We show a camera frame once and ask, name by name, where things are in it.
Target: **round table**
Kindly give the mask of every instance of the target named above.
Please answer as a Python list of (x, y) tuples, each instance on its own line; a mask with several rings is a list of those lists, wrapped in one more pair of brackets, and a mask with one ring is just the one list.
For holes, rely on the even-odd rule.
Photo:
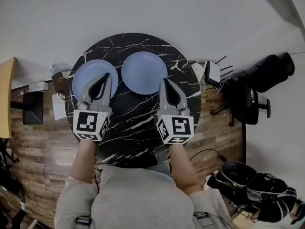
[(70, 73), (65, 108), (70, 128), (73, 129), (73, 110), (77, 109), (77, 100), (73, 95), (72, 81), (75, 72), (85, 62), (104, 59), (116, 68), (119, 85), (110, 101), (113, 113), (95, 156), (102, 162), (118, 167), (146, 168), (168, 159), (168, 148), (163, 145), (153, 119), (159, 109), (158, 93), (139, 95), (129, 90), (122, 81), (123, 62), (132, 53), (140, 51), (152, 52), (165, 62), (168, 78), (187, 96), (195, 125), (200, 115), (201, 91), (197, 77), (187, 66), (186, 58), (169, 43), (147, 34), (124, 33), (94, 44), (78, 59)]

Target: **backpack strap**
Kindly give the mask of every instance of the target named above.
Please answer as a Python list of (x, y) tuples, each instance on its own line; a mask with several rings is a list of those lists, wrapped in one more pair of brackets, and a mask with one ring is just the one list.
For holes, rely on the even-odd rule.
[(78, 216), (76, 218), (75, 229), (89, 229), (92, 219), (90, 216)]

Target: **office chair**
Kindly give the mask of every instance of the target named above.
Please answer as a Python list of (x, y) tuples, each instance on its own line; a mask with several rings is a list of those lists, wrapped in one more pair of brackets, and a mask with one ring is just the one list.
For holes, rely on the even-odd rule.
[(267, 104), (258, 103), (257, 92), (263, 93), (275, 85), (285, 81), (295, 72), (295, 65), (289, 53), (280, 56), (269, 55), (262, 65), (254, 66), (255, 72), (239, 77), (237, 80), (228, 80), (224, 83), (222, 93), (228, 100), (228, 104), (218, 111), (211, 111), (211, 115), (217, 115), (223, 109), (231, 107), (232, 121), (234, 117), (242, 123), (255, 125), (258, 121), (259, 109), (267, 110), (267, 117), (271, 116), (270, 101)]
[(211, 110), (211, 115), (217, 115), (222, 110), (231, 107), (231, 122), (229, 126), (234, 126), (234, 118), (242, 123), (255, 125), (258, 122), (259, 109), (267, 110), (267, 117), (271, 116), (270, 101), (267, 104), (258, 103), (258, 94), (251, 89), (241, 79), (229, 80), (222, 88), (224, 97), (228, 100), (228, 104), (217, 111)]

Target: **blue plate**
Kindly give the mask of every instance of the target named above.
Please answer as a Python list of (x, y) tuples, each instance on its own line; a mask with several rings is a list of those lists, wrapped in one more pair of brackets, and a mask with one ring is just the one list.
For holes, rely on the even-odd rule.
[(118, 74), (114, 68), (114, 66), (101, 59), (95, 59), (84, 63), (75, 73), (73, 82), (72, 82), (72, 90), (75, 98), (79, 101), (82, 98), (81, 92), (84, 86), (91, 81), (94, 77), (98, 75), (102, 75), (104, 73), (110, 73), (112, 77), (112, 89), (111, 89), (111, 97), (116, 92), (119, 83)]
[(166, 65), (151, 52), (133, 53), (123, 63), (122, 79), (137, 94), (156, 93), (163, 78), (167, 78)]

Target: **person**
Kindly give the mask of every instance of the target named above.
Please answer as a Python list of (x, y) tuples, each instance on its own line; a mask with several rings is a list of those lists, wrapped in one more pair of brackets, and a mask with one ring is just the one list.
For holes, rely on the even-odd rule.
[(100, 190), (92, 184), (95, 143), (81, 140), (58, 199), (56, 229), (233, 228), (217, 189), (203, 191), (183, 145), (169, 146), (165, 163), (148, 169), (106, 166)]
[(276, 223), (290, 214), (290, 218), (293, 220), (292, 224), (295, 224), (305, 217), (305, 202), (297, 198), (296, 190), (292, 187), (288, 187), (286, 195), (277, 201), (255, 202), (248, 199), (245, 189), (229, 187), (224, 182), (229, 181), (219, 170), (216, 170), (213, 175), (207, 175), (203, 188), (204, 190), (218, 189), (236, 206), (241, 206), (243, 210), (253, 213), (252, 221)]

